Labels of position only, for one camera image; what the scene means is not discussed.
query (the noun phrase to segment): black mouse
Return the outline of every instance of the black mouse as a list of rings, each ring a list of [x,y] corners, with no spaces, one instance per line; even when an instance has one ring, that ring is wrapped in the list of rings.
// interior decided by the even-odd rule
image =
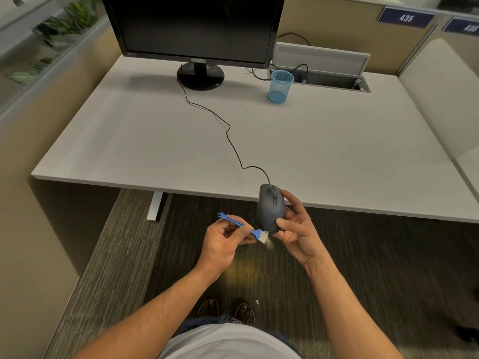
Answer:
[[[275,234],[280,230],[276,225],[277,218],[284,219],[284,196],[279,187],[263,184],[260,186],[260,198],[256,207],[256,224],[262,231]]]

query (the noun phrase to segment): monitor screen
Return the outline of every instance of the monitor screen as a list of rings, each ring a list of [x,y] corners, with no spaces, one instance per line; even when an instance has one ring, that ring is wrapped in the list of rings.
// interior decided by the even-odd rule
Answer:
[[[269,65],[284,2],[105,1],[124,54],[210,59],[219,65],[243,66]]]

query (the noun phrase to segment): person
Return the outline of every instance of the person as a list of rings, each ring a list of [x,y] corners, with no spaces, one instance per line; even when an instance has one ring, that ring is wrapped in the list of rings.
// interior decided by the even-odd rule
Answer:
[[[290,192],[282,193],[296,213],[285,209],[285,219],[276,221],[282,230],[274,236],[283,241],[311,279],[335,356],[402,358],[334,265],[303,204]],[[225,220],[209,226],[200,258],[186,276],[88,344],[74,358],[299,358],[300,354],[283,337],[254,326],[239,325],[240,319],[254,318],[248,305],[239,308],[236,318],[217,318],[216,323],[206,325],[197,322],[193,327],[187,320],[180,327],[207,287],[231,264],[236,247],[255,242],[250,235],[253,227],[240,217],[230,217],[244,226],[237,228]],[[215,306],[215,301],[209,300],[202,310],[211,313]]]

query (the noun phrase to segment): cleaning brush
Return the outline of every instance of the cleaning brush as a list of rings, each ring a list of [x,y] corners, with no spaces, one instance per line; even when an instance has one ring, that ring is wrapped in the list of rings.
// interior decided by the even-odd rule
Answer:
[[[242,227],[244,225],[243,223],[237,222],[234,219],[228,217],[223,212],[219,213],[218,217],[220,217],[221,219],[225,219],[233,224],[236,224],[238,227]],[[252,231],[251,234],[254,235],[257,241],[260,241],[263,244],[265,244],[268,241],[269,232],[263,232],[261,229],[256,229]]]

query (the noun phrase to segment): forearm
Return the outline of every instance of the forearm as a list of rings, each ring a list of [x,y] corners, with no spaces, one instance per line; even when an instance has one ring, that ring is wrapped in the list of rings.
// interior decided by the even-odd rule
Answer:
[[[361,306],[329,254],[310,262],[307,272],[338,359],[402,358]]]
[[[193,269],[164,293],[89,344],[74,359],[154,359],[212,280]]]

